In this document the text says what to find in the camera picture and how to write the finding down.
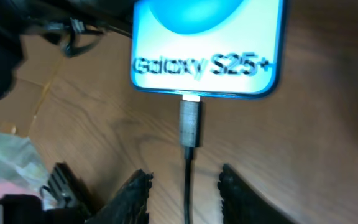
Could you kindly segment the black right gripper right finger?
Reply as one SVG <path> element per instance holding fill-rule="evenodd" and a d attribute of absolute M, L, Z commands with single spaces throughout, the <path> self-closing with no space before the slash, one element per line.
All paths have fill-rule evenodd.
<path fill-rule="evenodd" d="M 229 164 L 217 184 L 224 224 L 294 224 L 295 222 L 255 191 Z"/>

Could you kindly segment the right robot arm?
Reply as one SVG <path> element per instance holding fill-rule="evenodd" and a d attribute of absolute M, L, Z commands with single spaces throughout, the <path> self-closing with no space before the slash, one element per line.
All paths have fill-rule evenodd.
<path fill-rule="evenodd" d="M 97 213 L 88 207 L 78 183 L 64 166 L 57 164 L 51 178 L 60 178 L 57 189 L 44 187 L 63 205 L 44 210 L 35 195 L 7 194 L 0 198 L 2 224 L 148 224 L 147 200 L 152 174 L 139 169 L 121 187 L 116 196 Z M 224 224 L 291 224 L 288 218 L 247 184 L 228 164 L 219 175 Z"/>

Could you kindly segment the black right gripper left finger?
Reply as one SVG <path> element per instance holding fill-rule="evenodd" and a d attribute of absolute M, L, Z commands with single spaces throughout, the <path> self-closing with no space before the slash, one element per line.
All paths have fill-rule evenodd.
<path fill-rule="evenodd" d="M 147 200 L 153 174 L 135 171 L 95 216 L 85 224 L 149 224 Z"/>

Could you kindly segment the blue Galaxy smartphone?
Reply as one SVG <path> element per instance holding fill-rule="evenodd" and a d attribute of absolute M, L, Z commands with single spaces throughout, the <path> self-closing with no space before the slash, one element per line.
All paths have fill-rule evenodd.
<path fill-rule="evenodd" d="M 287 0 L 141 0 L 131 81 L 146 92 L 262 98 L 282 72 Z"/>

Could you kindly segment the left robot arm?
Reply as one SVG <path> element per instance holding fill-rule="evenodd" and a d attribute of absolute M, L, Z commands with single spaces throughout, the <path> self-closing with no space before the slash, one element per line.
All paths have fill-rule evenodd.
<path fill-rule="evenodd" d="M 102 35 L 132 35 L 136 0 L 0 0 L 0 100 L 15 85 L 24 59 L 21 36 L 38 35 L 68 57 L 98 44 Z"/>

